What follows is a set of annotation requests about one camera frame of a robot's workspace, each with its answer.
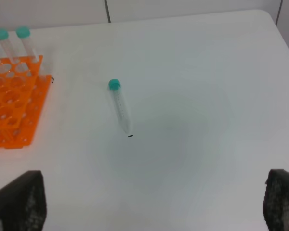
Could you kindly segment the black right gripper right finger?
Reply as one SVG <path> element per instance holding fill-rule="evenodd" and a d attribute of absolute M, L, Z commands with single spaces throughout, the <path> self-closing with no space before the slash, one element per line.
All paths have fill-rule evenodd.
<path fill-rule="evenodd" d="M 263 216 L 270 231 L 289 231 L 289 173 L 272 169 L 266 180 Z"/>

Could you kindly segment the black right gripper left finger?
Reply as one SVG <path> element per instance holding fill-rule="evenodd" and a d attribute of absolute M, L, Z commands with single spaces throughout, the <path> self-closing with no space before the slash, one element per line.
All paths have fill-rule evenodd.
<path fill-rule="evenodd" d="M 41 231 L 46 217 L 40 170 L 27 171 L 0 189 L 0 231 Z"/>

